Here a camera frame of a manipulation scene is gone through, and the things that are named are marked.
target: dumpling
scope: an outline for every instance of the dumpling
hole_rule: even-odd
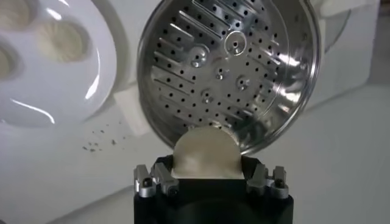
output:
[[[38,48],[51,60],[68,63],[83,59],[84,40],[76,26],[66,21],[48,21],[37,30]]]
[[[173,152],[176,178],[242,179],[241,154],[234,139],[214,127],[185,133]]]
[[[7,77],[10,70],[10,60],[5,52],[0,48],[0,79]]]
[[[21,30],[30,24],[30,8],[25,0],[0,0],[0,29]]]

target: screw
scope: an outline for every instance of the screw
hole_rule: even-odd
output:
[[[285,188],[285,182],[282,179],[275,180],[275,187]]]
[[[151,178],[147,178],[147,179],[145,179],[145,180],[143,181],[144,187],[151,187],[152,184],[153,184],[153,181],[152,181]]]
[[[175,197],[178,194],[178,190],[174,188],[169,188],[168,189],[168,196],[169,197]]]

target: stainless steel steamer tray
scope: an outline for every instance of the stainless steel steamer tray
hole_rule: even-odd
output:
[[[313,92],[321,35],[306,0],[164,0],[139,48],[143,111],[174,147],[191,127],[235,137],[242,154],[275,141]]]

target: white plate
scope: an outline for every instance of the white plate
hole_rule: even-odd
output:
[[[48,127],[81,122],[104,103],[115,82],[116,51],[105,19],[90,0],[26,0],[34,21],[22,32],[0,30],[0,46],[17,59],[0,80],[0,123]],[[48,19],[77,23],[88,33],[86,59],[56,63],[40,53],[35,29]]]

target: metal clamp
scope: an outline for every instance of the metal clamp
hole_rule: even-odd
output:
[[[179,192],[179,181],[171,176],[163,163],[156,163],[152,168],[152,175],[157,184],[160,184],[161,191],[173,197]]]
[[[263,196],[267,186],[268,169],[264,164],[257,164],[254,175],[247,181],[247,192],[255,191]]]
[[[134,169],[135,192],[143,198],[150,198],[156,194],[156,184],[147,172],[146,165],[138,165]]]
[[[286,171],[282,166],[277,166],[273,174],[274,182],[271,184],[271,195],[274,198],[286,199],[288,198],[288,186],[286,184]]]

